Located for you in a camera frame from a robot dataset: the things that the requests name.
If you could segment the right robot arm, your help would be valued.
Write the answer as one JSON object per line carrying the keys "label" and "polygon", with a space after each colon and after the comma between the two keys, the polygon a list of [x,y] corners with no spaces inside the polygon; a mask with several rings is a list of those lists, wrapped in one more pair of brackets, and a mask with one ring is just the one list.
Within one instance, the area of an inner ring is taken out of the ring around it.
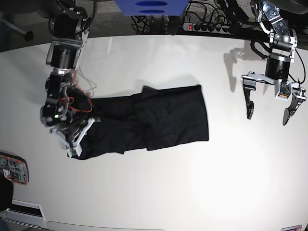
{"label": "right robot arm", "polygon": [[81,140],[95,122],[94,118],[87,116],[92,109],[74,108],[70,94],[83,94],[77,87],[76,71],[97,6],[97,1],[93,1],[92,14],[88,15],[86,9],[77,6],[74,0],[49,0],[40,10],[48,19],[52,36],[46,58],[52,72],[45,83],[47,98],[41,107],[40,119],[68,151],[80,147]]}

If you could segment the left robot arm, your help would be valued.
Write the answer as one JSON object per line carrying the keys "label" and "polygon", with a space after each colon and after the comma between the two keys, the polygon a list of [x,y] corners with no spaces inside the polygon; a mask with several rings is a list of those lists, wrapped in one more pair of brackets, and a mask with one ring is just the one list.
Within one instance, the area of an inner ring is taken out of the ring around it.
{"label": "left robot arm", "polygon": [[256,90],[257,83],[263,83],[275,87],[275,98],[292,100],[290,106],[284,111],[282,123],[286,125],[301,103],[306,101],[306,90],[301,87],[300,81],[288,80],[298,38],[296,31],[289,28],[284,21],[280,10],[305,14],[308,12],[308,2],[306,0],[253,0],[251,8],[257,22],[269,37],[269,45],[266,46],[256,38],[250,42],[251,50],[267,63],[264,74],[249,72],[241,77],[247,118],[251,119],[254,112],[254,102],[250,99],[251,91]]}

